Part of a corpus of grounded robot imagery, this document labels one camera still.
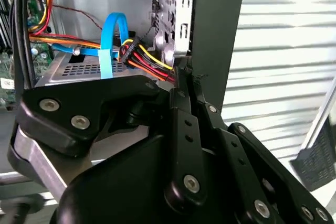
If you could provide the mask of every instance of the motherboard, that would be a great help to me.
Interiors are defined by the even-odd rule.
[[[38,24],[43,11],[38,0],[28,0],[28,26]],[[37,80],[47,71],[53,60],[53,53],[47,43],[31,43],[33,65]],[[14,62],[10,48],[0,52],[0,108],[12,109],[15,106]]]

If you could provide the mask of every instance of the silver screw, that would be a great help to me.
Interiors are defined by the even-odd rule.
[[[309,211],[309,209],[308,209],[307,207],[302,206],[301,209],[302,209],[303,213],[304,213],[310,220],[313,220],[313,219],[314,219],[313,214]]]
[[[78,128],[80,130],[86,130],[90,126],[90,120],[85,116],[76,115],[71,119],[71,124],[73,127]]]
[[[154,85],[150,82],[146,82],[146,86],[149,87],[150,89],[154,89]]]
[[[238,126],[238,129],[240,130],[240,132],[245,133],[246,129],[242,126]]]
[[[269,218],[270,212],[269,212],[269,209],[264,202],[257,199],[256,201],[254,201],[254,206],[255,206],[257,212],[260,213],[261,216],[263,216],[265,219]]]
[[[183,182],[184,182],[184,186],[189,190],[191,191],[192,193],[195,193],[197,194],[199,192],[199,182],[198,180],[192,176],[192,175],[185,175],[184,179],[183,179]]]
[[[39,105],[41,109],[48,112],[53,112],[59,109],[59,103],[53,99],[43,99],[42,101],[40,101]]]
[[[47,59],[48,58],[48,55],[45,52],[42,52],[40,54],[40,56],[41,56],[42,59]]]
[[[323,212],[320,208],[316,208],[316,212],[318,215],[322,218],[324,221],[328,221],[328,216],[326,215],[325,212]]]
[[[79,56],[80,55],[80,47],[73,48],[72,54],[75,55],[75,56]]]
[[[209,109],[210,109],[210,111],[213,112],[213,113],[216,113],[216,112],[217,112],[216,108],[213,107],[212,105],[209,106]]]

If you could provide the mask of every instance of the ventilation holes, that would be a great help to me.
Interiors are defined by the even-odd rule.
[[[114,72],[122,72],[124,65],[122,63],[113,63]],[[92,65],[68,65],[62,76],[81,76],[85,74],[100,74],[99,64]]]

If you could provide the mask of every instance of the sticker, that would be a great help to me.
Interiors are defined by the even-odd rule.
[[[14,80],[0,78],[0,84],[2,89],[15,89]]]

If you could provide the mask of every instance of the black wire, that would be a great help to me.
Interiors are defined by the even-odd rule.
[[[165,76],[163,76],[163,75],[161,75],[161,74],[159,74],[159,73],[153,71],[153,69],[151,69],[151,68],[148,67],[147,65],[142,64],[142,63],[141,63],[141,62],[134,56],[134,54],[131,54],[131,55],[129,56],[128,59],[131,60],[131,61],[133,61],[134,63],[140,65],[141,67],[147,69],[148,71],[150,71],[150,72],[153,73],[154,75],[156,75],[156,76],[160,76],[160,77],[163,78],[163,79],[165,78]]]
[[[135,50],[138,54],[140,54],[140,56],[142,56],[142,59],[145,60],[147,63],[149,63],[152,66],[156,66],[157,68],[160,69],[160,71],[163,71],[164,73],[168,73],[169,71],[167,71],[166,68],[164,68],[163,66],[161,66],[160,64],[157,64],[156,62],[152,61],[142,50],[141,48],[137,48]]]
[[[25,45],[23,42],[23,10],[22,10],[22,0],[14,0],[14,26],[15,26],[15,34],[16,34],[16,43],[17,43],[17,52],[18,55],[14,55],[14,57],[19,57],[22,67],[23,76],[25,79],[25,85],[27,88],[32,88],[31,82],[29,80],[29,72],[27,66],[27,60],[25,57]]]
[[[35,70],[33,65],[33,57],[31,53],[31,47],[30,47],[30,40],[29,40],[29,32],[28,32],[28,24],[27,24],[27,18],[28,18],[28,0],[22,0],[22,8],[23,8],[23,33],[24,33],[24,45],[25,45],[25,51],[26,51],[26,60],[27,60],[27,67],[28,67],[28,73],[29,73],[29,80],[31,87],[34,87],[36,84],[36,76],[35,76]]]
[[[18,57],[17,50],[17,41],[16,41],[16,33],[15,33],[15,14],[14,14],[14,4],[10,6],[9,9],[9,22],[10,22],[10,33],[12,38],[12,47],[13,47],[13,55],[14,55],[14,86],[15,86],[15,100],[18,103],[21,100],[25,84],[24,84],[24,76],[21,67],[21,61]]]

